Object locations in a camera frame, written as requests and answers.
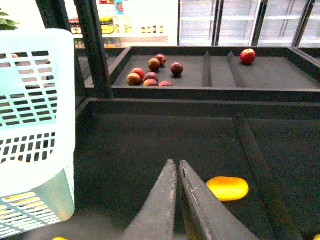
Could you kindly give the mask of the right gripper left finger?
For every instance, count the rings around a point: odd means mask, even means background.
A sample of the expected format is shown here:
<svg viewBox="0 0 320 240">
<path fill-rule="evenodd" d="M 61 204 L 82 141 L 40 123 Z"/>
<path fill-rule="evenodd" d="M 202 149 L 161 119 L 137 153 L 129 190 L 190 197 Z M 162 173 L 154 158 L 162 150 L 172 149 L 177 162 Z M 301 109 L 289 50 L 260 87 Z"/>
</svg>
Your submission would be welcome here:
<svg viewBox="0 0 320 240">
<path fill-rule="evenodd" d="M 122 235 L 123 240 L 172 240 L 177 200 L 177 168 L 168 159 L 143 207 Z"/>
</svg>

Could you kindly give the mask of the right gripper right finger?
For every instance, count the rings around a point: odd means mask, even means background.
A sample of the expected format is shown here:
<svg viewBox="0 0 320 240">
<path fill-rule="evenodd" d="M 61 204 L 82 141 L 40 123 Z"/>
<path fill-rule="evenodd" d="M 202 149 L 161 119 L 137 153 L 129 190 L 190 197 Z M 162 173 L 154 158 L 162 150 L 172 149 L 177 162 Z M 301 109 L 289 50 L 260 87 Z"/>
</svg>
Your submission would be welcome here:
<svg viewBox="0 0 320 240">
<path fill-rule="evenodd" d="M 211 192 L 187 161 L 179 164 L 179 187 L 188 240 L 256 240 Z"/>
</svg>

